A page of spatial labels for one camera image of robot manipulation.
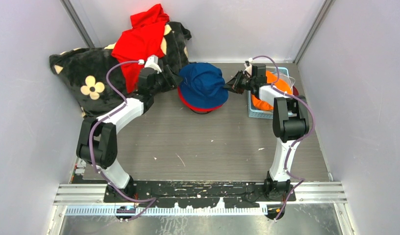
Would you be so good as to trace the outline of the blue bucket hat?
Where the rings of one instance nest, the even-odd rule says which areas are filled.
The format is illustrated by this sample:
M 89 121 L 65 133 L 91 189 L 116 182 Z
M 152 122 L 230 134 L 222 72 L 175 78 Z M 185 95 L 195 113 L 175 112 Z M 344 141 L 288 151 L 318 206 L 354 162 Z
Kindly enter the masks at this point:
M 214 111 L 228 100 L 223 88 L 225 80 L 221 69 L 210 63 L 191 63 L 184 66 L 179 76 L 183 81 L 177 88 L 182 103 L 189 109 Z

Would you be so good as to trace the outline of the light blue plastic basket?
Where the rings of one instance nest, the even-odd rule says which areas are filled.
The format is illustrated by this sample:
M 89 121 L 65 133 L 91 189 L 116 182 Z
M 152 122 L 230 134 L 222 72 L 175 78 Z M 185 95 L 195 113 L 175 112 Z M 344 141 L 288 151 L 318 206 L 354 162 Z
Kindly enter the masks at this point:
M 289 71 L 286 67 L 279 67 L 280 78 L 286 81 L 290 87 L 295 86 L 295 78 L 289 75 Z M 276 67 L 267 67 L 267 71 L 272 72 L 273 74 L 277 75 Z M 273 118 L 273 111 L 262 111 L 258 110 L 254 107 L 251 102 L 251 92 L 248 91 L 248 116 L 250 118 L 264 118 L 264 119 L 272 119 Z

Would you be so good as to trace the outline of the orange hat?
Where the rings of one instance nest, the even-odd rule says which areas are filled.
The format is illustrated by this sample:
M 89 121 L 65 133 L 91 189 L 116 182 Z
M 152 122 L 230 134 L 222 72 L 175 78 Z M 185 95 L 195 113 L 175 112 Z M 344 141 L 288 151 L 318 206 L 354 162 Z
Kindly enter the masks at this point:
M 267 77 L 267 83 L 273 83 L 277 80 L 277 75 L 273 74 L 269 70 L 266 71 L 266 77 Z M 282 78 L 280 78 L 277 82 L 275 82 L 275 86 L 279 90 L 281 90 L 283 92 L 287 92 L 287 94 L 293 94 L 290 85 L 286 81 L 284 81 Z M 272 105 L 256 98 L 254 95 L 251 95 L 251 102 L 254 105 L 254 107 L 258 110 L 272 111 L 274 109 Z

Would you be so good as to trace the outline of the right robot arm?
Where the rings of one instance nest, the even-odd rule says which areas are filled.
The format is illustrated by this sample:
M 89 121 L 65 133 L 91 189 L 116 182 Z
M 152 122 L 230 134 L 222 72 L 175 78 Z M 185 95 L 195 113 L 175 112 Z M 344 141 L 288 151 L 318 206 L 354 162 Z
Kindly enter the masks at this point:
M 249 91 L 256 98 L 273 107 L 273 133 L 277 138 L 272 166 L 264 181 L 263 192 L 270 201 L 278 200 L 291 191 L 291 166 L 302 138 L 309 133 L 308 110 L 303 96 L 294 96 L 268 83 L 265 64 L 245 63 L 225 84 L 225 89 L 236 94 Z

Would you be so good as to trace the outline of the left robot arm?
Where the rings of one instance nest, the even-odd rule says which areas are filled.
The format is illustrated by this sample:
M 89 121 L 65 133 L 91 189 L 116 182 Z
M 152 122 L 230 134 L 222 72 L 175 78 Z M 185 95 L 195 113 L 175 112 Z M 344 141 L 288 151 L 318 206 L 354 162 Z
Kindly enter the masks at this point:
M 182 81 L 182 77 L 169 66 L 165 66 L 162 72 L 150 67 L 143 68 L 138 76 L 136 91 L 122 104 L 105 115 L 87 117 L 82 122 L 76 155 L 91 164 L 95 172 L 101 174 L 116 190 L 116 196 L 123 202 L 134 200 L 135 185 L 117 159 L 117 134 L 149 110 L 155 95 L 176 89 Z

